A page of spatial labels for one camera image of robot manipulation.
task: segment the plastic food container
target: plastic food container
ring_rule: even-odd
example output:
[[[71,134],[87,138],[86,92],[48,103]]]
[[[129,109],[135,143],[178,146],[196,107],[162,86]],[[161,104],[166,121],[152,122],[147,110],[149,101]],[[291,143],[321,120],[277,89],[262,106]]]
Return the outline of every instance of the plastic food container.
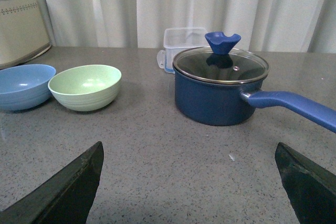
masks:
[[[207,30],[204,27],[166,29],[163,37],[165,50],[160,50],[156,57],[159,67],[168,73],[175,73],[173,69],[173,59],[175,55],[186,49],[208,46],[204,37],[206,33]]]

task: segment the kitchen counter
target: kitchen counter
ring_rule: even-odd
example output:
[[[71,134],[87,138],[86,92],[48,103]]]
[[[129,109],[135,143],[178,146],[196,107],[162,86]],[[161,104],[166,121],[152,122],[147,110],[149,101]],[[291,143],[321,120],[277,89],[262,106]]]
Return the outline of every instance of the kitchen counter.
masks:
[[[158,49],[52,47],[29,63],[57,72],[112,65],[117,98],[94,112],[50,98],[0,111],[0,210],[33,191],[97,141],[100,186],[87,223],[298,223],[274,159],[278,142],[336,174],[336,135],[280,107],[235,126],[209,126],[174,104],[174,75]],[[261,52],[264,90],[296,92],[336,110],[336,54]]]

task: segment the bread bin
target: bread bin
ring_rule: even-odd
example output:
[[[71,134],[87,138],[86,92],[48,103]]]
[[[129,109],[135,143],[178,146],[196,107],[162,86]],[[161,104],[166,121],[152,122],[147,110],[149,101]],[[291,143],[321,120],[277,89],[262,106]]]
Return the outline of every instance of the bread bin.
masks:
[[[50,47],[37,0],[0,0],[0,69],[29,61]]]

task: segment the blue bowl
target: blue bowl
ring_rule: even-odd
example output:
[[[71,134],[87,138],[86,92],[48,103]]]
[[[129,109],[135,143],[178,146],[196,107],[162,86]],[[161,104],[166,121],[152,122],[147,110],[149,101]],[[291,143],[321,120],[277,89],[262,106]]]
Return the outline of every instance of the blue bowl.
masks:
[[[26,110],[48,100],[48,81],[56,74],[49,65],[21,65],[0,70],[0,109]]]

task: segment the saucepan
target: saucepan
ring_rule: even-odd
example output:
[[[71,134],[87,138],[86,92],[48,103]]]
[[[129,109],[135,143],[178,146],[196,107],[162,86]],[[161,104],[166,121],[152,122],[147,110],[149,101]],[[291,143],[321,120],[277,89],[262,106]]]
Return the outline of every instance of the saucepan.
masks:
[[[187,117],[208,125],[239,124],[256,108],[283,106],[336,133],[336,111],[301,95],[263,91],[269,64],[233,48],[240,40],[223,32],[206,34],[210,47],[185,50],[173,60],[175,103]]]

